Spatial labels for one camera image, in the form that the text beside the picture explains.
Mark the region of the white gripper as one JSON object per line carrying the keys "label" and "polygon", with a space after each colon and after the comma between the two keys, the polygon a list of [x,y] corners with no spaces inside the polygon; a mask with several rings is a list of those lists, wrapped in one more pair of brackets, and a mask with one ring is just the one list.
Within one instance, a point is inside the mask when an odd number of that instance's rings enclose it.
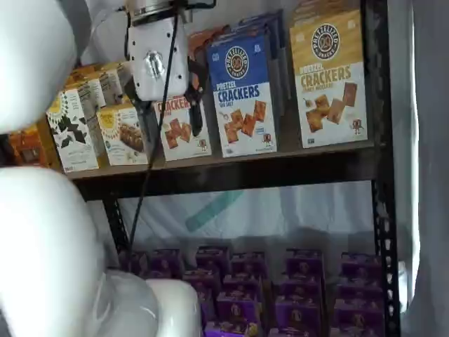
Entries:
{"label": "white gripper", "polygon": [[[128,51],[133,82],[127,82],[124,92],[142,120],[142,129],[148,141],[150,130],[147,117],[150,102],[162,100],[166,80],[169,80],[169,98],[185,95],[190,104],[189,120],[192,135],[197,137],[203,128],[200,103],[208,80],[208,70],[201,63],[188,58],[187,35],[181,17],[177,26],[174,18],[166,18],[128,30]],[[195,86],[189,75],[196,75]]]}

